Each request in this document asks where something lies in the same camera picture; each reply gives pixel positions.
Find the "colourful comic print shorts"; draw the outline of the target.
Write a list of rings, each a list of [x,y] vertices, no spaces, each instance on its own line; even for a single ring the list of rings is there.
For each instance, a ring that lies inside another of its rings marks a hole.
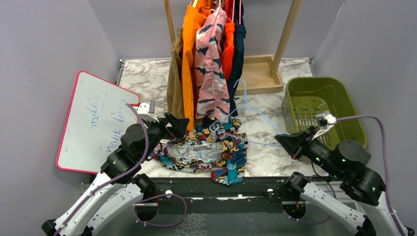
[[[240,133],[241,121],[203,119],[180,140],[160,143],[150,154],[162,167],[173,171],[210,173],[210,179],[224,185],[243,181],[248,142]]]

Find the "navy blue shorts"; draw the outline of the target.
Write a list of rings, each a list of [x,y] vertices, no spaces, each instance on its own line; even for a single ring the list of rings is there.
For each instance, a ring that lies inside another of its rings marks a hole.
[[[234,31],[234,56],[232,62],[231,75],[228,79],[228,92],[230,97],[230,115],[236,117],[238,115],[234,96],[236,94],[239,79],[242,76],[244,64],[244,39],[246,37],[246,28],[244,26],[243,14],[244,7],[241,0],[234,1],[234,15],[233,23],[235,24]]]

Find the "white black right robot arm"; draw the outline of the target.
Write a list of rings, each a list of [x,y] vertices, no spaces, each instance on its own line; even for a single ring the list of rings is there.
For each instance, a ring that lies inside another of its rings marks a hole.
[[[355,236],[413,236],[415,230],[404,226],[388,207],[388,186],[382,177],[367,167],[371,157],[356,140],[343,140],[331,150],[314,138],[315,127],[275,139],[293,158],[309,158],[326,171],[340,189],[364,209],[354,210],[314,184],[307,176],[293,172],[284,183],[284,195],[303,199],[328,213]]]

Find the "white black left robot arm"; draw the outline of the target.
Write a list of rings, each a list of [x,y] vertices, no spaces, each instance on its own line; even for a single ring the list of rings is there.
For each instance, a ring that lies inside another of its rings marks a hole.
[[[42,225],[48,236],[95,236],[128,206],[155,199],[154,182],[138,174],[141,164],[161,140],[185,136],[189,119],[164,117],[130,125],[121,145],[101,166],[89,188],[61,217]]]

